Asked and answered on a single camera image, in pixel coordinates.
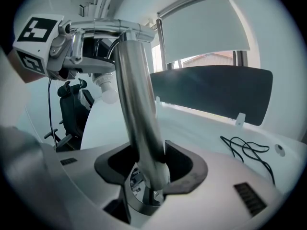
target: vent grille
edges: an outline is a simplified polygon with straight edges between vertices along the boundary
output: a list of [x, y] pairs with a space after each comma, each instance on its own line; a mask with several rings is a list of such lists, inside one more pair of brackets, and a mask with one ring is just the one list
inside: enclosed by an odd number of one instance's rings
[[75, 158], [69, 158], [69, 159], [63, 159], [61, 160], [61, 164], [63, 166], [67, 165], [67, 164], [70, 164], [70, 163], [73, 163], [73, 162], [76, 162], [77, 160]]
[[234, 185], [240, 198], [243, 200], [245, 206], [248, 208], [249, 213], [254, 217], [260, 213], [267, 205], [255, 193], [255, 191], [247, 183]]

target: hanging black cable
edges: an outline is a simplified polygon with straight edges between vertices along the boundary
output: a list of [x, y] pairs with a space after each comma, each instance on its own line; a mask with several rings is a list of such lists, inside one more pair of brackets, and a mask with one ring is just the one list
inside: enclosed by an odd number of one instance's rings
[[53, 137], [54, 144], [55, 144], [55, 150], [57, 151], [58, 145], [57, 145], [57, 142], [56, 142], [56, 138], [55, 138], [53, 127], [52, 127], [52, 121], [51, 121], [51, 105], [50, 105], [50, 85], [51, 85], [51, 81], [52, 81], [52, 79], [49, 79], [49, 82], [48, 82], [49, 122], [50, 122], [50, 128], [51, 128], [51, 132], [52, 132], [52, 137]]
[[[235, 154], [237, 154], [237, 155], [240, 157], [240, 159], [242, 160], [243, 163], [244, 163], [244, 160], [243, 160], [242, 156], [232, 147], [232, 144], [235, 144], [235, 145], [241, 147], [243, 153], [244, 153], [247, 157], [249, 157], [250, 159], [253, 159], [253, 160], [256, 160], [256, 161], [259, 161], [260, 163], [262, 163], [263, 166], [264, 166], [264, 167], [268, 170], [268, 172], [270, 173], [271, 178], [272, 178], [272, 182], [273, 182], [273, 184], [275, 185], [275, 179], [274, 179], [274, 174], [273, 174], [272, 168], [270, 167], [270, 165], [269, 165], [267, 162], [263, 161], [263, 160], [258, 156], [258, 154], [257, 154], [257, 152], [258, 152], [258, 153], [265, 153], [265, 152], [267, 152], [267, 151], [270, 149], [269, 146], [259, 145], [259, 144], [255, 143], [255, 142], [252, 142], [252, 141], [245, 142], [245, 141], [244, 141], [243, 139], [241, 139], [240, 137], [232, 137], [230, 140], [227, 139], [227, 138], [225, 138], [225, 137], [223, 137], [223, 136], [220, 136], [220, 138], [221, 138], [222, 141], [230, 148], [230, 150], [231, 150], [233, 156], [236, 157]], [[233, 142], [233, 139], [239, 139], [239, 140], [241, 140], [244, 144], [243, 144], [243, 145], [237, 144], [237, 143]], [[258, 146], [258, 147], [267, 148], [267, 149], [266, 149], [266, 150], [262, 150], [262, 151], [261, 151], [261, 150], [256, 150], [256, 149], [252, 148], [252, 147], [250, 146], [250, 144], [254, 144], [254, 145]], [[245, 149], [248, 149], [248, 150], [252, 151], [253, 154], [255, 155], [255, 157], [252, 157], [252, 156], [248, 155], [248, 154], [245, 152]]]

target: black chair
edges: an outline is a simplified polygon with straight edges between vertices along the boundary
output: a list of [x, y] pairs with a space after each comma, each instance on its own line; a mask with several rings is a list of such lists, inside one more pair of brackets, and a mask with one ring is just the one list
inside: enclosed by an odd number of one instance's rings
[[[81, 146], [81, 140], [85, 128], [85, 124], [90, 113], [84, 105], [81, 104], [78, 94], [79, 90], [87, 86], [86, 81], [79, 79], [80, 84], [70, 86], [70, 81], [67, 81], [63, 86], [58, 89], [58, 96], [60, 98], [60, 106], [63, 120], [60, 124], [64, 125], [66, 130], [66, 137], [60, 139], [55, 135], [55, 140], [58, 142], [57, 151], [65, 150], [79, 150]], [[82, 90], [82, 93], [91, 108], [94, 104], [88, 90]], [[52, 132], [49, 132], [44, 138], [52, 136]]]

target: white desk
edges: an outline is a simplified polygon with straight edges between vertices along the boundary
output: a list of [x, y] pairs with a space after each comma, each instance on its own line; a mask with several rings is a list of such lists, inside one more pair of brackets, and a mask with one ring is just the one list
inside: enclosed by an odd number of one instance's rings
[[[197, 146], [232, 156], [220, 136], [228, 139], [238, 136], [245, 141], [270, 146], [268, 152], [259, 156], [271, 166], [276, 187], [282, 193], [293, 189], [305, 167], [307, 146], [303, 143], [268, 133], [248, 124], [244, 124], [244, 128], [238, 128], [234, 124], [212, 120], [195, 114], [192, 110], [187, 111], [186, 108], [167, 104], [156, 106], [163, 140], [171, 140], [184, 148]], [[85, 126], [81, 149], [108, 144], [121, 145], [128, 140], [120, 102], [108, 105], [101, 99], [95, 100]], [[284, 157], [277, 154], [275, 144], [284, 148]], [[241, 148], [236, 146], [234, 148], [241, 154], [247, 166], [271, 181], [269, 172], [260, 162], [246, 157]]]

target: person's arm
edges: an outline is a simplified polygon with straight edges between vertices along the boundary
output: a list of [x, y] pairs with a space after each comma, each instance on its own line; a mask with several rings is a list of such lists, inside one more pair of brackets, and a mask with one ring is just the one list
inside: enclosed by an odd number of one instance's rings
[[21, 64], [21, 62], [20, 62], [20, 60], [19, 60], [19, 58], [18, 58], [14, 49], [12, 49], [10, 51], [10, 53], [7, 55], [7, 57], [9, 59], [11, 65], [15, 69], [15, 71], [18, 73], [18, 75], [22, 78], [22, 80], [25, 83], [33, 82], [35, 80], [38, 80], [38, 79], [41, 79], [41, 78], [44, 77], [44, 75], [41, 75], [39, 73], [35, 73], [35, 72], [32, 72], [30, 70], [25, 69], [22, 66], [22, 64]]

